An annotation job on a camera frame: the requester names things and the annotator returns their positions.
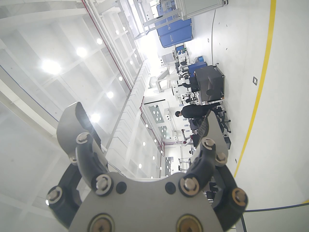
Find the black cable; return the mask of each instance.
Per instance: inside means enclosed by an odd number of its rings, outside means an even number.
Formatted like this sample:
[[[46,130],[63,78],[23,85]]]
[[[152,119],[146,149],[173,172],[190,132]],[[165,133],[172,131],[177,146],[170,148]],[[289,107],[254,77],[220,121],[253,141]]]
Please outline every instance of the black cable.
[[[214,14],[213,14],[213,22],[214,22],[214,16],[216,15],[216,10],[214,10]],[[212,64],[213,64],[213,52],[212,52],[212,33],[213,33],[213,25],[211,27],[211,60],[212,60]]]

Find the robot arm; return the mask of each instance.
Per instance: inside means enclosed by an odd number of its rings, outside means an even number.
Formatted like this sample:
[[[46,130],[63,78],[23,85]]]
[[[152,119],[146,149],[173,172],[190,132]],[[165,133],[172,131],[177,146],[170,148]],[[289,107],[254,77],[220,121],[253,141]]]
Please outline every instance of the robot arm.
[[[72,164],[47,194],[49,207],[69,232],[223,232],[244,212],[247,196],[226,166],[215,168],[212,139],[202,138],[187,173],[134,181],[108,171],[99,138],[85,114],[82,105],[75,103],[59,121],[57,137]],[[201,191],[214,172],[223,190],[212,206]],[[81,177],[91,189],[82,203],[76,190]]]

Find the blue cabinet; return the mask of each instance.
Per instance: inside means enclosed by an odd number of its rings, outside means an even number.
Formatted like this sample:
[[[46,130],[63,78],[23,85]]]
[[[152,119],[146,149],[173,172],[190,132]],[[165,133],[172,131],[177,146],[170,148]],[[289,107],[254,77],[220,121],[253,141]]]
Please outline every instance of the blue cabinet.
[[[172,11],[172,8],[167,9],[166,11],[162,11],[162,7],[158,4],[157,10],[159,16],[164,15],[167,12]],[[164,22],[168,22],[173,20],[173,16],[168,17],[167,19],[163,19],[156,23],[156,25],[160,25]],[[167,48],[172,45],[177,45],[182,42],[188,42],[192,40],[192,26],[191,19],[188,20],[178,20],[172,22],[166,26],[162,26],[157,29],[160,42],[162,47]]]

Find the blue machine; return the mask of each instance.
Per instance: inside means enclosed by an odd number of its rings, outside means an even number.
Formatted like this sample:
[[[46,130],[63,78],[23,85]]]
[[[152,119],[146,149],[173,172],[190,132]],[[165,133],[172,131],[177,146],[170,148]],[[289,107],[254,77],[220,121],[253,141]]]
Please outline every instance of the blue machine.
[[[157,10],[159,16],[164,15],[167,12],[172,11],[172,7],[175,5],[174,0],[170,0],[171,7],[168,8],[166,11],[163,11],[160,4],[157,5]],[[167,19],[163,19],[160,22],[156,23],[160,25],[162,23],[171,21],[174,19],[174,16],[170,16]],[[178,20],[176,22],[172,22],[166,26],[162,26],[157,29],[160,42],[162,47],[167,48],[172,45],[177,45],[182,42],[188,42],[192,40],[192,26],[191,26],[191,19],[188,20]]]
[[[194,71],[198,68],[202,68],[204,66],[207,66],[207,63],[203,61],[200,61],[200,62],[196,62],[195,64],[191,64],[188,66],[188,69],[189,69],[189,73],[191,73],[191,75],[194,74]]]

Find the black jacket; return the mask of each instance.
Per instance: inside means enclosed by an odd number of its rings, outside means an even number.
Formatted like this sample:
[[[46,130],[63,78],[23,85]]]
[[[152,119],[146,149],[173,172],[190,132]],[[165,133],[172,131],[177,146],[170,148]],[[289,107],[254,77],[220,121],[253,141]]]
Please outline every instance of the black jacket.
[[[181,114],[186,118],[198,118],[205,116],[208,109],[205,110],[206,105],[187,105],[182,108]]]

